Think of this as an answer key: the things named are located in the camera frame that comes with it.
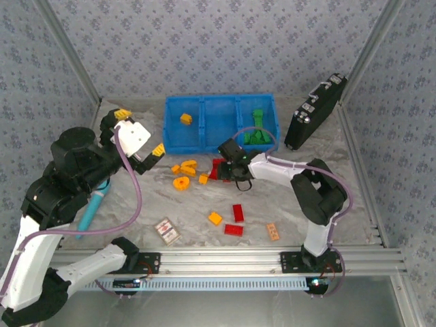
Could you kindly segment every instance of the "teal marker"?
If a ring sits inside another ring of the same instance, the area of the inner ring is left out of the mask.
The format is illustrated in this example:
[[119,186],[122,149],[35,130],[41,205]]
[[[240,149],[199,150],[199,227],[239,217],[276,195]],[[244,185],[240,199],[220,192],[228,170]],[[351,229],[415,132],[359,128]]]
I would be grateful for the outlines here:
[[[91,200],[88,203],[87,210],[84,212],[82,219],[80,220],[79,226],[77,227],[78,231],[88,230],[91,222],[94,219],[100,204],[103,201],[104,196],[108,193],[110,189],[110,181],[107,180],[103,182],[93,193],[91,196]],[[76,235],[76,238],[80,240],[82,235]]]

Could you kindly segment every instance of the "table surface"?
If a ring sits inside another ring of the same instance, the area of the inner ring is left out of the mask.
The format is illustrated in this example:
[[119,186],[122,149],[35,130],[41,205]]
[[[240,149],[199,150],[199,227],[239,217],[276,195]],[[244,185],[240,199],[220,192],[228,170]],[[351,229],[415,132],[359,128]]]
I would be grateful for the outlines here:
[[[371,222],[366,214],[347,147],[343,140],[337,114],[334,111],[298,151],[288,150],[283,140],[292,113],[304,102],[299,97],[276,97],[281,126],[279,150],[273,156],[292,161],[324,160],[328,167],[345,179],[351,187],[355,202],[351,213],[344,217],[334,230],[334,243],[340,245],[368,245],[377,242],[371,233]],[[165,99],[104,100],[97,114],[94,130],[111,109],[122,106],[134,112],[134,119],[151,133],[150,140],[140,150],[145,157],[161,142]],[[269,181],[254,181],[253,188],[241,192],[234,183],[209,181],[201,185],[198,178],[191,178],[186,191],[172,186],[175,176],[171,167],[187,159],[198,162],[198,174],[209,172],[212,158],[218,155],[166,155],[150,172],[138,176],[142,190],[142,211],[138,220],[117,234],[85,236],[81,240],[65,237],[63,249],[98,249],[113,238],[125,236],[139,248],[163,247],[165,243],[154,226],[169,218],[181,237],[171,247],[205,246],[296,246],[301,245],[307,232],[307,219],[303,215],[292,189]],[[136,208],[136,196],[131,179],[123,169],[112,178],[112,188],[104,198],[90,230],[114,227],[127,221]],[[225,235],[224,224],[233,223],[233,204],[242,204],[245,216],[242,237]],[[215,211],[223,217],[219,226],[209,220]],[[71,229],[77,228],[84,209],[79,211]],[[280,239],[271,241],[267,223],[275,223]]]

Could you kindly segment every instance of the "blue plastic tray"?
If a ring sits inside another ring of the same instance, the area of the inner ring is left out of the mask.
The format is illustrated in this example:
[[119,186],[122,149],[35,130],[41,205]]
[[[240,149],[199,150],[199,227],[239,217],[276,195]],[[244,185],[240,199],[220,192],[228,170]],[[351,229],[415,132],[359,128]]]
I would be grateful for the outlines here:
[[[272,94],[167,97],[162,133],[165,150],[174,155],[218,153],[221,143],[242,128],[254,126],[255,109],[264,111],[264,128],[279,140],[279,120]],[[191,125],[180,122],[183,113],[192,116]],[[243,133],[237,142],[246,151],[266,151],[273,145],[272,140],[270,144],[244,145]]]

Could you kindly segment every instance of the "purple cable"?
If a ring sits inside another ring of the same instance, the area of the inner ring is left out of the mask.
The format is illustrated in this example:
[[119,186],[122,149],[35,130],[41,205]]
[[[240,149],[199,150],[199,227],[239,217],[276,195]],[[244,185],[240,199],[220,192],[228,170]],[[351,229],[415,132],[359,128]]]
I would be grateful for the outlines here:
[[324,295],[314,295],[312,294],[312,297],[320,297],[320,298],[326,298],[329,296],[332,296],[333,294],[337,293],[339,291],[339,289],[341,288],[344,280],[345,280],[345,261],[343,259],[343,256],[341,254],[341,252],[338,251],[338,249],[336,249],[335,247],[333,247],[333,230],[334,227],[338,224],[339,220],[345,216],[353,207],[354,204],[354,196],[353,193],[351,191],[351,189],[348,187],[348,185],[345,183],[345,181],[342,180],[342,178],[339,178],[338,176],[336,176],[335,174],[321,169],[321,168],[317,168],[317,167],[311,167],[308,165],[302,165],[302,164],[297,164],[297,163],[285,163],[285,162],[281,162],[281,161],[275,161],[273,157],[270,156],[270,153],[274,151],[274,149],[277,147],[279,148],[279,144],[276,140],[276,138],[273,136],[273,134],[271,132],[269,132],[267,129],[264,129],[262,127],[246,127],[246,128],[242,128],[240,131],[238,131],[236,134],[233,135],[233,139],[236,139],[236,137],[243,133],[244,131],[247,130],[251,130],[251,129],[258,129],[261,131],[265,131],[266,133],[268,133],[268,135],[272,138],[272,140],[274,141],[274,145],[268,149],[265,152],[265,157],[266,160],[269,161],[272,164],[278,165],[278,166],[282,166],[282,167],[289,167],[289,168],[298,168],[298,169],[307,169],[307,170],[312,170],[314,172],[320,172],[321,174],[324,174],[332,179],[334,179],[336,182],[338,182],[345,190],[347,197],[348,197],[348,207],[340,212],[337,216],[332,218],[332,225],[330,227],[330,230],[328,231],[328,235],[327,235],[327,246],[331,251],[334,251],[338,254],[339,256],[339,260],[341,261],[341,265],[342,265],[342,278],[339,280],[339,282],[337,283],[336,287],[333,289],[333,291],[324,294]]
[[141,194],[141,188],[139,186],[138,179],[135,176],[134,170],[131,168],[129,161],[127,160],[123,148],[121,148],[120,139],[119,139],[119,128],[115,128],[114,138],[115,138],[115,146],[116,149],[123,160],[124,166],[126,167],[127,171],[129,172],[129,175],[131,177],[131,180],[135,186],[136,191],[136,199],[138,201],[136,205],[136,211],[131,216],[131,218],[126,221],[125,223],[122,223],[121,225],[113,228],[108,228],[105,230],[91,230],[91,231],[75,231],[75,230],[41,230],[39,232],[32,233],[28,235],[24,240],[22,240],[21,244],[17,248],[17,254],[14,256],[14,259],[12,259],[10,268],[6,274],[5,281],[3,283],[3,286],[0,290],[0,298],[3,298],[6,294],[7,288],[9,287],[9,284],[11,282],[12,276],[14,274],[16,265],[18,263],[18,260],[20,259],[21,253],[25,250],[25,247],[29,241],[40,235],[102,235],[102,234],[109,234],[109,233],[115,233],[120,230],[123,230],[124,228],[130,226],[139,216],[142,208],[142,194]]

